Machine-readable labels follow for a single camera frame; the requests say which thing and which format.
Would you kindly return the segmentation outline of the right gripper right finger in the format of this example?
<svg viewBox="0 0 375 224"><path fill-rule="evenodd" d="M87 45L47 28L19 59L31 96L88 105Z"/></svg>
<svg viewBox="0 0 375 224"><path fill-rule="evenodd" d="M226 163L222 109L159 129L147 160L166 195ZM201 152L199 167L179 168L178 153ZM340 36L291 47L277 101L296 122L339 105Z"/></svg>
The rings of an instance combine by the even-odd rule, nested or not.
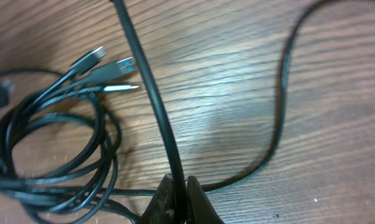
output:
<svg viewBox="0 0 375 224"><path fill-rule="evenodd" d="M188 177L187 193L187 224L224 224L194 176Z"/></svg>

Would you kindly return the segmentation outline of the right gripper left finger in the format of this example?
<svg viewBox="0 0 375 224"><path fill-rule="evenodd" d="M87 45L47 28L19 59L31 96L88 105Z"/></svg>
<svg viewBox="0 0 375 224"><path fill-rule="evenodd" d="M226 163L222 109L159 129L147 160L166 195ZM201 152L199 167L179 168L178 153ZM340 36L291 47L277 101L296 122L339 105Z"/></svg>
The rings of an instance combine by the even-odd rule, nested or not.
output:
<svg viewBox="0 0 375 224"><path fill-rule="evenodd" d="M137 224L174 224L175 189L171 174L165 174Z"/></svg>

